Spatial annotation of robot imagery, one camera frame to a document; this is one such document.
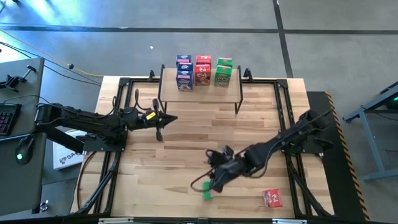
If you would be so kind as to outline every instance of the small red box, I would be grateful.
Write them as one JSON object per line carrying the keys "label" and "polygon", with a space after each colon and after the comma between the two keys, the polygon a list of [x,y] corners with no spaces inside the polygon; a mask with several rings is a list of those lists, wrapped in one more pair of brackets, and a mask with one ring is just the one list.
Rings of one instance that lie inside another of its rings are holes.
{"label": "small red box", "polygon": [[195,65],[195,85],[210,85],[211,66]]}
{"label": "small red box", "polygon": [[197,55],[197,65],[209,64],[211,66],[211,55]]}
{"label": "small red box", "polygon": [[282,206],[282,196],[279,189],[269,189],[262,193],[264,197],[264,204],[269,208],[276,208]]}

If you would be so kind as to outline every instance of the concrete floor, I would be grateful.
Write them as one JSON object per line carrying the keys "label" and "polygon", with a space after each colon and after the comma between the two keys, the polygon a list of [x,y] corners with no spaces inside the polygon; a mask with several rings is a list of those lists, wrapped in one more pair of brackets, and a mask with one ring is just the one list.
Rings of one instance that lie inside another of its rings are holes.
{"label": "concrete floor", "polygon": [[[395,0],[279,0],[279,5],[285,29],[398,29]],[[277,28],[272,0],[21,0],[19,5],[9,0],[0,12],[0,22],[95,27]],[[176,54],[212,54],[234,58],[243,68],[249,67],[256,77],[286,77],[278,34],[10,33],[92,73],[147,75],[153,69],[159,74],[160,64],[172,66]],[[331,92],[340,116],[397,81],[396,35],[286,35],[286,40],[294,77],[304,78],[308,91]],[[3,34],[0,41],[29,49]],[[1,48],[0,62],[24,58]],[[72,73],[63,73],[74,77]],[[98,92],[97,86],[67,80],[45,70],[42,96],[49,101],[94,111]],[[80,95],[81,99],[72,101],[67,97],[71,93]],[[353,121],[342,125],[357,174],[374,172],[376,165],[362,124]],[[397,160],[384,157],[389,167],[396,167]],[[51,155],[46,154],[46,161],[49,159]],[[43,198],[50,200],[52,207],[39,215],[68,213],[76,170],[78,167],[65,173],[53,171],[50,166],[45,168],[45,174],[49,174],[46,183],[69,180],[43,187]],[[371,220],[397,222],[398,177],[367,184],[361,181],[361,188]],[[21,212],[0,219],[27,217],[27,212]]]}

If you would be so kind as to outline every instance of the gray desk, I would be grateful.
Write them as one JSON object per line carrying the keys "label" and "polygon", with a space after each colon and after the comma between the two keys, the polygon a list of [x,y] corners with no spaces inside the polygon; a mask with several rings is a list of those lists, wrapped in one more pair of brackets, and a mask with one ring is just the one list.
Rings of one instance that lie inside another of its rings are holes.
{"label": "gray desk", "polygon": [[[35,67],[37,72],[31,72],[26,83],[18,84],[19,93],[0,90],[1,102],[16,96],[40,95],[44,66],[42,58],[0,63],[0,80],[5,80],[7,74],[23,76],[27,65]],[[34,96],[8,101],[22,104],[19,119],[10,136],[34,131],[35,106],[38,102],[39,99]],[[46,135],[35,134],[34,139],[32,159],[25,165],[17,164],[15,159],[19,139],[0,142],[0,215],[33,209],[40,203]]]}

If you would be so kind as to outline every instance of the wooden table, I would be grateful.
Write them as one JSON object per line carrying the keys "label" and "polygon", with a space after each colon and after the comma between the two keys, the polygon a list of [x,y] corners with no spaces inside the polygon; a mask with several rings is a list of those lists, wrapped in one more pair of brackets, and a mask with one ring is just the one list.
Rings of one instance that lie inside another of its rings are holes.
{"label": "wooden table", "polygon": [[[307,93],[303,79],[287,80],[297,120],[309,109]],[[106,114],[111,110],[118,82],[119,77],[104,77],[96,112]],[[158,83],[134,84],[134,89],[140,91],[142,107],[152,105],[158,87]],[[271,157],[263,178],[238,177],[225,185],[221,194],[215,194],[212,201],[204,201],[201,193],[190,188],[191,181],[209,169],[206,149],[221,149],[227,144],[238,151],[255,142],[267,141],[280,129],[272,85],[243,84],[243,95],[238,115],[235,115],[234,105],[231,104],[169,103],[167,113],[177,115],[178,120],[163,130],[164,142],[156,141],[154,129],[129,133],[126,150],[121,157],[111,215],[293,218],[286,163],[281,152]],[[98,185],[103,156],[104,153],[97,153],[87,165],[80,186],[81,203]],[[324,208],[333,213],[321,160],[310,154],[303,154],[302,157],[309,189]],[[262,191],[265,189],[281,189],[284,206],[275,209],[264,207]],[[304,211],[300,190],[298,197],[300,208]],[[75,200],[72,212],[76,210]]]}

